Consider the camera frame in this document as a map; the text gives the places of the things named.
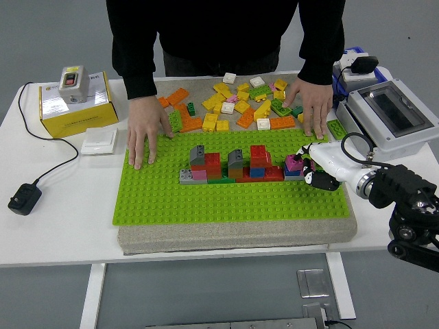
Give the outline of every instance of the white lego brick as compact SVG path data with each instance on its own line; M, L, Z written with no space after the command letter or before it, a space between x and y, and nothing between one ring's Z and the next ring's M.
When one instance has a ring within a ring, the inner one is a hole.
M225 84L233 84L236 79L236 74L234 73L226 73L224 74L224 77L222 78L223 83Z
M258 130L270 130L271 129L269 118L257 119L256 124L258 125Z
M226 101L222 104L221 113L232 114L235 109L235 103L227 103Z
M253 79L250 79L250 84L253 86L253 88L256 88L263 86L265 81L263 81L261 77L254 77Z

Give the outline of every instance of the hand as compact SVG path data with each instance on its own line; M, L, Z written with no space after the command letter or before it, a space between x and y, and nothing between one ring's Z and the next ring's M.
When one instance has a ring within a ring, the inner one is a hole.
M148 163L154 163L157 154L158 124L170 138L174 137L167 113L155 96L131 99L128 115L128 163L140 169L143 163L145 138L148 138L150 157Z
M303 104L303 129L307 136L311 133L311 114L313 117L313 128L317 139L323 139L327 134L327 116L332 108L333 90L331 85L321 86L310 84L299 78L289 87L289 93L283 102L283 107L290 106L296 95L300 93Z

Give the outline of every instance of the yellow box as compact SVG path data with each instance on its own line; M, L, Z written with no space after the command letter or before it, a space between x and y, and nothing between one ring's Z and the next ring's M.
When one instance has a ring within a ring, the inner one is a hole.
M106 73L90 74L89 77L89 95L84 103L66 104L58 92L59 83L39 88L40 121L53 138L119 122Z

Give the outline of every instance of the power cord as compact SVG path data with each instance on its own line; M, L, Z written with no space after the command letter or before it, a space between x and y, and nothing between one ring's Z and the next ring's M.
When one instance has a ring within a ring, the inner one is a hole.
M346 327L352 329L352 327L350 325L345 324L344 322L341 322L341 321L337 321L337 320L327 320L327 321L324 322L324 324L326 326L330 326L332 324L342 324L343 326L346 326Z
M26 131L30 135L32 135L33 137L41 139L43 141L62 141L64 143L70 145L75 150L76 155L74 157L72 157L71 159L64 161L63 163L60 163L60 164L54 166L52 169L46 171L45 173L40 175L40 177L38 177L32 184L24 183L20 186L18 191L15 193L15 195L13 197L11 197L11 200L8 204L8 208L19 215L28 215L32 211L33 207L35 206L36 202L38 201L38 199L40 198L40 196L42 194L40 189L36 185L38 184L38 182L40 181L40 179L43 176L46 176L48 173L52 172L53 170L57 169L58 167L61 167L62 165L65 165L66 163L69 163L69 162L75 160L79 156L78 149L76 149L76 147L73 144L71 144L69 141L66 141L65 139L45 138L45 137L37 136L37 135L33 134L32 132L30 132L30 130L27 126L25 115L23 114L23 110L21 109L21 97L23 95L23 92L24 92L26 86L28 86L29 84L33 84L33 82L27 82L23 86L23 88L21 89L20 95L19 95L19 100L18 100L19 110L21 113L21 117L23 118L23 122L25 124Z

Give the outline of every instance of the power adapter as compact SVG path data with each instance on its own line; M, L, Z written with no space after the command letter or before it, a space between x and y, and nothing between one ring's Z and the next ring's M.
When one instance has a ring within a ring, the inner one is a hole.
M18 191L11 197L8 208L19 215L28 215L40 199L41 190L36 187L36 183L24 183Z
M358 57L349 67L352 73L369 74L378 66L378 58L375 56Z

